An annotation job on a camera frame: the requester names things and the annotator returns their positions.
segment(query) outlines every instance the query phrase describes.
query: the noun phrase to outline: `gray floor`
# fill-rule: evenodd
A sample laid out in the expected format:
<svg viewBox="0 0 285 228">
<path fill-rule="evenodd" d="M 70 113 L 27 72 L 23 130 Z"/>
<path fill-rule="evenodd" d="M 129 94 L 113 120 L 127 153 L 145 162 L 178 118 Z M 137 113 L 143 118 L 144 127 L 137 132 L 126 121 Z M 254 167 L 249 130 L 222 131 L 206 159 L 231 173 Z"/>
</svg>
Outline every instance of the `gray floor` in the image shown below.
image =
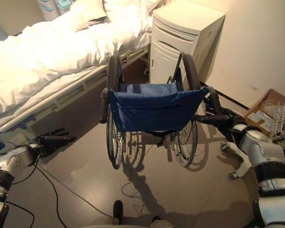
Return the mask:
<svg viewBox="0 0 285 228">
<path fill-rule="evenodd" d="M 141 72 L 141 68 L 142 64 L 136 63 L 126 69 L 126 74 Z M 132 135 L 126 152 L 129 160 L 114 170 L 107 155 L 105 125 L 98 124 L 99 97 L 104 86 L 35 125 L 38 133 L 65 127 L 77 137 L 72 145 L 42 160 L 44 169 L 106 214 L 112 215 L 114 201 L 122 200 L 126 224 L 149 226 L 155 215 L 176 228 L 237 228 L 250 222 L 251 203 L 258 196 L 255 177 L 250 171 L 241 179 L 228 178 L 241 160 L 220 151 L 224 138 L 212 126 L 198 125 L 198 149 L 187 169 L 178 164 L 168 140 L 157 148 L 159 139 L 143 133 Z M 221 103 L 245 113 L 225 98 Z M 203 113 L 202 106 L 198 112 Z M 31 170 L 27 168 L 18 180 Z M 53 182 L 59 194 L 60 215 L 68 227 L 111 223 L 109 217 Z M 12 186 L 9 193 L 9 201 L 35 214 L 34 228 L 62 227 L 56 216 L 53 189 L 39 171 L 24 183 Z M 26 228 L 30 222 L 30 215 L 10 206 L 5 227 Z"/>
</svg>

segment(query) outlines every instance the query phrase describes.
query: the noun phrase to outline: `black cable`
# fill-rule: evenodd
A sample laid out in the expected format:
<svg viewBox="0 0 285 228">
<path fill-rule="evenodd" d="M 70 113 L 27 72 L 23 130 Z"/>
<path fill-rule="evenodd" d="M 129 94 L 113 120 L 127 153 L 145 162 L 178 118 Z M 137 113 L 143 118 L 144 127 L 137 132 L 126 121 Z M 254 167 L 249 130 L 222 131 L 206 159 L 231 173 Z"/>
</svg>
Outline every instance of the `black cable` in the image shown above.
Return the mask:
<svg viewBox="0 0 285 228">
<path fill-rule="evenodd" d="M 21 206 L 15 204 L 15 203 L 12 203 L 12 202 L 9 202 L 9 201 L 5 201 L 5 203 L 11 204 L 11 205 L 13 205 L 13 206 L 15 206 L 15 207 L 17 207 L 17 208 L 20 208 L 20 209 L 26 211 L 26 212 L 29 213 L 29 214 L 31 214 L 31 216 L 33 217 L 33 221 L 32 221 L 32 223 L 30 224 L 30 227 L 29 227 L 29 228 L 32 228 L 32 226 L 33 226 L 33 224 L 34 224 L 34 222 L 35 222 L 35 215 L 34 215 L 32 212 L 30 212 L 29 210 L 27 210 L 27 209 L 25 209 L 25 208 L 23 208 L 23 207 L 21 207 Z"/>
<path fill-rule="evenodd" d="M 47 177 L 47 175 L 41 170 L 39 169 L 37 166 L 36 168 L 43 174 L 43 176 L 48 180 L 48 182 L 51 183 L 53 189 L 54 189 L 54 192 L 56 194 L 56 213 L 57 213 L 57 217 L 60 221 L 60 223 L 63 225 L 64 228 L 67 228 L 67 226 L 65 225 L 65 223 L 62 221 L 61 217 L 60 217 L 60 214 L 59 214 L 59 209 L 58 209 L 58 193 L 56 191 L 56 188 L 55 188 L 55 185 L 53 184 L 53 182 Z"/>
<path fill-rule="evenodd" d="M 37 168 L 37 165 L 38 165 L 38 161 L 39 161 L 39 157 L 37 158 L 37 161 L 36 161 L 36 163 L 34 164 L 34 169 L 33 169 L 33 171 L 29 174 L 29 176 L 27 176 L 26 178 L 24 178 L 23 180 L 20 180 L 20 181 L 18 181 L 18 182 L 15 182 L 15 183 L 12 183 L 12 185 L 14 185 L 14 184 L 19 184 L 19 183 L 22 183 L 23 181 L 26 181 L 34 172 L 35 172 L 35 170 L 36 170 L 36 168 Z"/>
<path fill-rule="evenodd" d="M 90 205 L 92 208 L 94 208 L 95 210 L 97 210 L 99 213 L 112 218 L 111 215 L 108 215 L 104 212 L 102 212 L 100 209 L 96 208 L 93 204 L 91 204 L 89 201 L 87 201 L 86 199 L 84 199 L 83 197 L 81 197 L 80 195 L 78 195 L 76 192 L 74 192 L 73 190 L 71 190 L 67 185 L 65 185 L 64 183 L 62 183 L 59 179 L 57 179 L 55 176 L 53 176 L 49 171 L 45 170 L 42 166 L 39 166 L 44 172 L 46 172 L 49 176 L 51 176 L 54 180 L 56 180 L 58 183 L 60 183 L 61 185 L 63 185 L 66 189 L 68 189 L 71 193 L 73 193 L 74 195 L 76 195 L 77 197 L 79 197 L 80 199 L 82 199 L 84 202 L 86 202 L 88 205 Z"/>
</svg>

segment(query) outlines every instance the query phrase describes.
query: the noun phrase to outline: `metal frame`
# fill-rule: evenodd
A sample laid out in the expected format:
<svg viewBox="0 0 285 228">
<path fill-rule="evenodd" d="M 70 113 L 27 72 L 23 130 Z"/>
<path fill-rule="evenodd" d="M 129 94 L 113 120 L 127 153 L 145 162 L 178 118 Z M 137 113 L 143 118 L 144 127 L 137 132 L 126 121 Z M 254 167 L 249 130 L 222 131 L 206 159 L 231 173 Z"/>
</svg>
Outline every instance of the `metal frame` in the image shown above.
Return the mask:
<svg viewBox="0 0 285 228">
<path fill-rule="evenodd" d="M 122 60 L 122 68 L 125 68 L 148 53 L 149 46 L 150 45 L 147 45 L 133 53 L 128 51 L 122 54 L 120 56 L 120 59 Z M 18 134 L 22 134 L 27 140 L 33 139 L 35 137 L 35 133 L 31 129 L 32 125 L 49 114 L 60 111 L 101 83 L 105 82 L 107 67 L 108 65 L 102 65 L 94 68 L 81 79 L 57 91 L 53 95 L 47 97 L 2 125 L 0 127 L 0 141 L 6 143 Z"/>
</svg>

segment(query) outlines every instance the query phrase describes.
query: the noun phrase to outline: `white bedsheet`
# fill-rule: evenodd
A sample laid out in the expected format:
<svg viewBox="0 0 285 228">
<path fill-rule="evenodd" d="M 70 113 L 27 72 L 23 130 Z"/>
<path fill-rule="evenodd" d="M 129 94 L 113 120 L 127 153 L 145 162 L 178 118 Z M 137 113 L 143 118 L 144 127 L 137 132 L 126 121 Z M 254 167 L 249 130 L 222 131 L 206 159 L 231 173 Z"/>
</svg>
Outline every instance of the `white bedsheet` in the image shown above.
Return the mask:
<svg viewBox="0 0 285 228">
<path fill-rule="evenodd" d="M 152 18 L 141 4 L 137 8 L 140 13 L 128 18 L 77 32 L 57 20 L 26 27 L 17 37 L 0 41 L 0 118 L 7 111 L 15 113 L 62 75 L 105 64 L 115 50 L 148 44 Z"/>
</svg>

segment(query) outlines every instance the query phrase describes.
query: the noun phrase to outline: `wall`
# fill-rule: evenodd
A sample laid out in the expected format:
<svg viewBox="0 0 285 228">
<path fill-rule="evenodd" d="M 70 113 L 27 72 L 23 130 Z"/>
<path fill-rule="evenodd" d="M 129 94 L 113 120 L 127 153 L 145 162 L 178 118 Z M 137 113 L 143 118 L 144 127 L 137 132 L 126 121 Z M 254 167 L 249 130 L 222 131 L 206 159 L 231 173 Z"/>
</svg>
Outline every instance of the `wall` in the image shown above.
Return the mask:
<svg viewBox="0 0 285 228">
<path fill-rule="evenodd" d="M 44 21 L 36 0 L 0 0 L 0 24 L 8 35 Z"/>
<path fill-rule="evenodd" d="M 191 1 L 226 13 L 207 84 L 248 107 L 270 88 L 285 95 L 285 0 Z"/>
</svg>

